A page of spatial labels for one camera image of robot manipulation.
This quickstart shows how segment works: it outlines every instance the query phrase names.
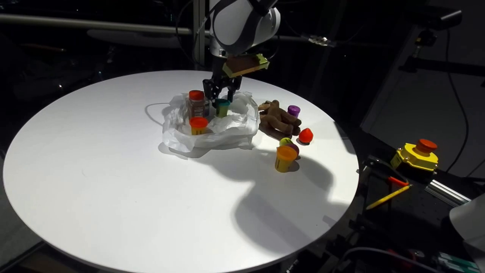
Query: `brown plush toy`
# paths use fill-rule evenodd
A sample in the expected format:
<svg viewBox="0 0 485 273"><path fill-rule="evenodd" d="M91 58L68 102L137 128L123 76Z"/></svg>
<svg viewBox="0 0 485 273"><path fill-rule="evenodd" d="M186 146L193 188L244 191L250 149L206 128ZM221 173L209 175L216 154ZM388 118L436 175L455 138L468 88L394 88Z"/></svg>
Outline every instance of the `brown plush toy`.
<svg viewBox="0 0 485 273"><path fill-rule="evenodd" d="M267 135L282 139L300 134L302 121L279 108L279 101L266 101L258 106L258 110L261 118L259 129Z"/></svg>

